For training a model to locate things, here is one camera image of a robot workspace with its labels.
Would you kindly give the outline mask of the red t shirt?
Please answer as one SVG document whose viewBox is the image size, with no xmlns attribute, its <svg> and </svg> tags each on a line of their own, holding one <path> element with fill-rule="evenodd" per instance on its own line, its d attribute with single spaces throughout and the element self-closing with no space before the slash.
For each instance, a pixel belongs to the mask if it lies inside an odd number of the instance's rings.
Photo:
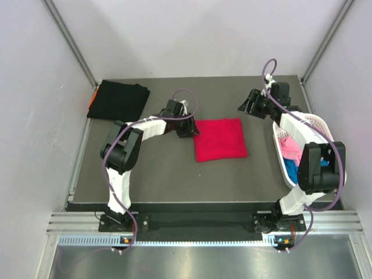
<svg viewBox="0 0 372 279">
<path fill-rule="evenodd" d="M 194 136 L 197 162 L 248 156 L 242 121 L 239 118 L 197 120 L 196 126 L 200 132 Z"/>
</svg>

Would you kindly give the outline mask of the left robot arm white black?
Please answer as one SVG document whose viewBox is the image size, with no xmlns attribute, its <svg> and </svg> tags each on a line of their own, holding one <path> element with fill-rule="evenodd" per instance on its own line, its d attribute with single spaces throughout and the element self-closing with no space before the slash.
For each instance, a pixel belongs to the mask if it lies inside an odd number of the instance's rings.
<svg viewBox="0 0 372 279">
<path fill-rule="evenodd" d="M 179 138 L 189 138 L 200 132 L 194 114 L 187 110 L 186 100 L 170 99 L 159 114 L 124 123 L 114 122 L 100 151 L 110 183 L 108 208 L 114 214 L 112 224 L 118 230 L 131 226 L 132 217 L 127 210 L 130 201 L 130 174 L 137 163 L 143 141 L 176 132 Z"/>
</svg>

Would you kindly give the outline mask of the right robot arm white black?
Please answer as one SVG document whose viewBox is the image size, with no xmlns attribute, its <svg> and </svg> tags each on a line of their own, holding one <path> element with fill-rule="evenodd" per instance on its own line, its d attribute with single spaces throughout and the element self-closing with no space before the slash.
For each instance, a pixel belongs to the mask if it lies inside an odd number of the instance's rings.
<svg viewBox="0 0 372 279">
<path fill-rule="evenodd" d="M 312 123 L 318 116 L 291 105 L 288 83 L 270 81 L 262 90 L 252 89 L 238 110 L 260 119 L 271 118 L 299 148 L 297 183 L 277 201 L 278 211 L 271 215 L 276 229 L 286 229 L 292 216 L 311 209 L 314 201 L 327 194 L 335 194 L 334 203 L 339 200 L 347 178 L 346 146 L 334 141 L 327 127 Z"/>
</svg>

